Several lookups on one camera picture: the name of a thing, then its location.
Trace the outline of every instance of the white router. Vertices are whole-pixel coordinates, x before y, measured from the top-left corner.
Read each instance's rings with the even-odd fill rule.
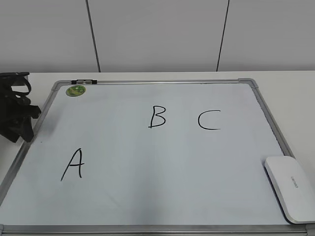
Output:
[[[294,224],[315,223],[315,192],[299,163],[290,156],[270,156],[265,168],[286,218]]]

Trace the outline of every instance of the white wall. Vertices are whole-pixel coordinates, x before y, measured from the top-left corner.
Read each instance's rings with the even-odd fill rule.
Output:
[[[97,72],[84,0],[1,0],[0,72]]]
[[[219,71],[315,70],[315,0],[231,0]]]
[[[228,0],[89,0],[102,72],[215,71]],[[315,0],[230,0],[219,71],[315,70]],[[85,0],[1,0],[0,72],[97,72]]]
[[[215,71],[226,0],[89,0],[102,72]]]

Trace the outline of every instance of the green sticker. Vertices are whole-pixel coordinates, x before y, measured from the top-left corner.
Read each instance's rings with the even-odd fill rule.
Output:
[[[82,85],[75,85],[67,89],[65,92],[70,97],[77,97],[85,93],[85,87]]]

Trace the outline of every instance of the whiteboard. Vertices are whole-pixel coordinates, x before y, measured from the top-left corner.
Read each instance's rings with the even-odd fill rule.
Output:
[[[78,97],[69,87],[0,206],[1,224],[288,224],[263,168],[283,153],[248,84],[85,85]],[[153,106],[165,123],[150,128]],[[69,166],[61,181],[79,148],[81,177]]]

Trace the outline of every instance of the plastic corner piece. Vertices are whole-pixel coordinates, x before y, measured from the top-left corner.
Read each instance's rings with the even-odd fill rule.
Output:
[[[238,81],[242,84],[248,84],[251,88],[258,88],[258,85],[254,79],[251,78],[239,78]]]
[[[3,232],[3,229],[4,229],[4,226],[3,225],[0,225],[0,236],[2,236],[2,232]]]
[[[52,87],[51,90],[53,91],[57,91],[59,90],[62,86],[64,85],[70,85],[71,84],[71,80],[59,80],[59,81],[56,81]]]
[[[307,236],[315,236],[315,224],[306,225]]]

